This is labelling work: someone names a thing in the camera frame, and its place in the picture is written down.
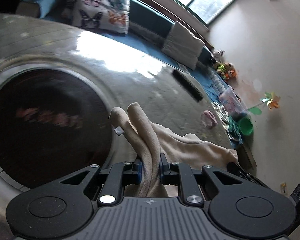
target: white wall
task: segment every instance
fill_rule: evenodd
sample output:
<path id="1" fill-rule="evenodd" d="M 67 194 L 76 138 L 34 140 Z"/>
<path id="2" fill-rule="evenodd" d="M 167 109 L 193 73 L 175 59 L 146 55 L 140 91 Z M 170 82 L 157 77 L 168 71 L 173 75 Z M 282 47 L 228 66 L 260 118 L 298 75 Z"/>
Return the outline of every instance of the white wall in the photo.
<path id="1" fill-rule="evenodd" d="M 300 183 L 300 14 L 289 0 L 237 0 L 211 26 L 206 39 L 225 50 L 239 74 L 233 84 L 247 106 L 264 91 L 281 96 L 280 109 L 254 116 L 250 142 L 257 176 L 272 189 Z M 300 240 L 300 227 L 291 235 Z"/>

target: window frame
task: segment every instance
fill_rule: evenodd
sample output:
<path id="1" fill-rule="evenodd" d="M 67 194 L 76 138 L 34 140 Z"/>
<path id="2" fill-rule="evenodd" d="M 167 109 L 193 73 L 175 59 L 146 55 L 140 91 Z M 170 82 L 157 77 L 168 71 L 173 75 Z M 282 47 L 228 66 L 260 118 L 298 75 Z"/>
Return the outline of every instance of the window frame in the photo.
<path id="1" fill-rule="evenodd" d="M 176 3 L 178 3 L 179 5 L 181 5 L 184 9 L 186 9 L 188 12 L 190 12 L 194 17 L 196 17 L 206 28 L 208 28 L 211 23 L 219 17 L 219 15 L 225 10 L 227 9 L 234 1 L 236 0 L 232 0 L 227 6 L 225 6 L 208 24 L 202 20 L 199 15 L 197 15 L 193 10 L 191 10 L 189 8 L 189 6 L 191 5 L 191 3 L 193 3 L 194 0 L 191 0 L 187 5 L 184 5 L 183 3 L 181 3 L 179 0 L 174 0 Z"/>

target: plastic storage box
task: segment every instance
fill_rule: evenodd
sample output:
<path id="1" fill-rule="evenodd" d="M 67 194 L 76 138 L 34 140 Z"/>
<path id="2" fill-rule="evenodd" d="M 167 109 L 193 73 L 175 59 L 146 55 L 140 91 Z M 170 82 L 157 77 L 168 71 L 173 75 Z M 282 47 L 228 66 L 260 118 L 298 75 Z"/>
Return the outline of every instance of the plastic storage box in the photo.
<path id="1" fill-rule="evenodd" d="M 246 106 L 240 102 L 232 87 L 228 87 L 220 96 L 220 102 L 224 105 L 225 110 L 233 118 L 239 118 L 247 115 Z"/>

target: towel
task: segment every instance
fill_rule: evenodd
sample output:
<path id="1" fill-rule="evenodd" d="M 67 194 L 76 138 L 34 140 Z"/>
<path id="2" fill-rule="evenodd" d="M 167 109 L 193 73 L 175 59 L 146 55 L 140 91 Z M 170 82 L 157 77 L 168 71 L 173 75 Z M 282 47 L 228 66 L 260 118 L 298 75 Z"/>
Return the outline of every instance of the towel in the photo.
<path id="1" fill-rule="evenodd" d="M 235 150 L 228 150 L 211 142 L 200 140 L 195 134 L 180 136 L 160 124 L 152 123 L 138 103 L 128 106 L 127 113 L 114 107 L 111 124 L 124 130 L 124 136 L 142 159 L 140 185 L 126 187 L 125 195 L 139 197 L 165 197 L 178 195 L 177 187 L 164 187 L 160 183 L 160 153 L 168 162 L 181 162 L 200 170 L 205 164 L 226 170 L 229 162 L 238 163 Z"/>

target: black brush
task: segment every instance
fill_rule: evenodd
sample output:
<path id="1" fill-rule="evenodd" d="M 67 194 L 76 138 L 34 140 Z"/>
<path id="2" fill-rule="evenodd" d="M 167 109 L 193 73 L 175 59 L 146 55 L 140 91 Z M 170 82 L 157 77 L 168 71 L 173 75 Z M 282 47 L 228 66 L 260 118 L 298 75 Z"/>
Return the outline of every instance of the black brush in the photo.
<path id="1" fill-rule="evenodd" d="M 197 87 L 183 74 L 180 70 L 175 69 L 172 72 L 175 79 L 193 96 L 193 98 L 199 102 L 203 99 L 203 94 L 197 89 Z"/>

